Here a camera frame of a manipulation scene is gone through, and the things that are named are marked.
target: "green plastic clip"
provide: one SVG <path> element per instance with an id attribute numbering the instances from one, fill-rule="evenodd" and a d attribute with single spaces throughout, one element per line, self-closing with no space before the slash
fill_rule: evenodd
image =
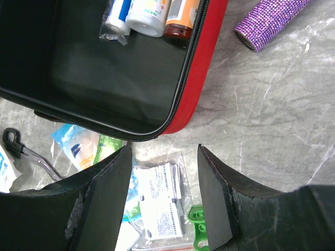
<path id="1" fill-rule="evenodd" d="M 199 247 L 200 242 L 208 241 L 203 206 L 191 207 L 187 218 L 194 224 L 195 240 L 193 247 L 197 251 L 209 251 L 208 246 Z"/>

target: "zipper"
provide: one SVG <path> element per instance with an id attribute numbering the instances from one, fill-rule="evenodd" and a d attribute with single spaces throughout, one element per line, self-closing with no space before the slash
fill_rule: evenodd
<path id="1" fill-rule="evenodd" d="M 42 110 L 38 110 L 38 109 L 35 109 L 34 107 L 31 107 L 31 106 L 26 106 L 24 105 L 25 107 L 27 108 L 30 108 L 34 111 L 37 111 L 39 113 L 42 113 L 42 114 L 45 114 L 49 117 L 52 117 L 52 118 L 55 118 L 55 119 L 59 119 L 59 120 L 62 120 L 66 123 L 69 123 L 69 124 L 74 124 L 76 126 L 80 126 L 80 127 L 83 127 L 83 128 L 86 128 L 86 129 L 89 129 L 93 132 L 96 132 L 96 133 L 99 133 L 99 134 L 102 134 L 102 135 L 105 135 L 105 136 L 109 136 L 109 137 L 112 137 L 112 138 L 115 138 L 115 139 L 119 139 L 119 140 L 124 140 L 124 141 L 132 141 L 132 142 L 144 142 L 144 141 L 148 141 L 148 140 L 152 140 L 152 139 L 155 139 L 157 138 L 160 134 L 162 134 L 162 132 L 165 131 L 166 128 L 168 128 L 168 126 L 171 124 L 171 121 L 173 119 L 173 117 L 175 116 L 177 110 L 178 110 L 178 107 L 179 107 L 179 104 L 180 104 L 180 100 L 182 99 L 182 96 L 183 96 L 183 92 L 184 92 L 184 89 L 185 89 L 185 85 L 186 85 L 186 81 L 187 81 L 187 77 L 188 77 L 188 74 L 189 74 L 189 69 L 191 68 L 191 64 L 192 64 L 192 61 L 193 61 L 193 57 L 194 57 L 194 54 L 195 54 L 195 50 L 196 50 L 196 46 L 197 46 L 197 43 L 198 43 L 198 40 L 199 40 L 199 37 L 200 37 L 200 34 L 201 34 L 201 30 L 203 28 L 203 25 L 204 25 L 204 21 L 205 21 L 205 16 L 206 16 L 206 13 L 207 13 L 207 9 L 208 9 L 208 4 L 209 4 L 209 1 L 206 1 L 205 3 L 205 6 L 204 6 L 204 12 L 203 12 L 203 15 L 201 17 L 201 20 L 199 22 L 199 27 L 198 27 L 198 30 L 197 30 L 197 34 L 196 34 L 196 37 L 195 37 L 195 40 L 194 40 L 194 44 L 192 46 L 192 50 L 191 50 L 191 53 L 190 53 L 190 56 L 189 56 L 189 60 L 188 60 L 188 64 L 187 64 L 187 67 L 186 67 L 186 70 L 185 70 L 185 74 L 184 74 L 184 79 L 183 79 L 183 83 L 181 84 L 181 87 L 180 87 L 180 92 L 179 92 L 179 95 L 176 99 L 176 102 L 175 102 L 175 105 L 173 106 L 173 109 L 172 109 L 172 112 L 169 116 L 169 118 L 167 119 L 167 122 L 164 124 L 164 126 L 158 131 L 156 132 L 154 135 L 152 136 L 149 136 L 145 139 L 140 139 L 140 140 L 137 140 L 137 139 L 127 139 L 127 138 L 123 138 L 123 137 L 119 137 L 119 136 L 114 136 L 114 135 L 111 135 L 111 134 L 108 134 L 108 133 L 103 133 L 103 132 L 99 132 L 95 129 L 91 129 L 89 127 L 86 127 L 82 124 L 79 124 L 79 123 L 75 123 L 73 121 L 70 121 L 70 120 L 67 120 L 67 119 L 63 119 L 61 117 L 58 117 L 58 116 L 55 116 L 55 115 L 52 115 L 50 113 L 47 113 L 45 111 L 42 111 Z"/>

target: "plastic bag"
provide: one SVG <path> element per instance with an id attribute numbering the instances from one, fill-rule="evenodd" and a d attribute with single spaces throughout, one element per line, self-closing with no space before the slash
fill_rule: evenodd
<path id="1" fill-rule="evenodd" d="M 132 166 L 133 168 L 137 166 L 137 162 L 134 157 L 132 157 Z M 138 196 L 138 180 L 132 171 L 122 222 L 135 221 L 139 218 L 141 218 L 141 210 Z"/>
<path id="2" fill-rule="evenodd" d="M 192 197 L 182 154 L 139 162 L 134 174 L 142 217 L 131 223 L 143 234 L 132 250 L 192 249 L 194 229 L 187 218 Z"/>
<path id="3" fill-rule="evenodd" d="M 63 125 L 51 136 L 59 144 L 60 148 L 78 171 L 104 160 L 126 143 L 125 141 L 98 134 L 72 124 Z M 136 165 L 137 162 L 133 157 L 132 166 L 134 167 Z M 127 209 L 128 213 L 124 214 L 123 222 L 129 222 L 129 219 L 135 220 L 141 217 L 137 186 L 137 178 L 132 173 L 125 204 L 125 209 Z"/>
<path id="4" fill-rule="evenodd" d="M 51 136 L 79 171 L 103 160 L 123 145 L 122 140 L 72 124 L 63 125 Z"/>
<path id="5" fill-rule="evenodd" d="M 14 180 L 21 175 L 15 168 L 14 161 L 13 157 L 0 145 L 0 192 L 9 193 Z"/>
<path id="6" fill-rule="evenodd" d="M 118 40 L 126 45 L 131 29 L 126 24 L 131 0 L 109 0 L 103 15 L 99 38 L 101 41 Z"/>

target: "medicine bottle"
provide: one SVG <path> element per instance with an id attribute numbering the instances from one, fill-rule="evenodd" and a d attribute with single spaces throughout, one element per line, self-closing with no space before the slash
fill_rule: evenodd
<path id="1" fill-rule="evenodd" d="M 186 48 L 200 0 L 172 0 L 163 38 L 169 44 Z"/>
<path id="2" fill-rule="evenodd" d="M 171 0 L 131 0 L 126 24 L 151 37 L 163 35 Z"/>

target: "black scissors handle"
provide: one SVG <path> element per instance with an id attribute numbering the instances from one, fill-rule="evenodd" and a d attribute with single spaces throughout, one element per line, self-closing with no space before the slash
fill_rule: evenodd
<path id="1" fill-rule="evenodd" d="M 21 143 L 21 133 L 15 128 L 6 128 L 2 134 L 2 140 L 5 143 L 6 150 L 9 151 L 13 157 L 21 158 L 21 153 L 25 145 Z"/>

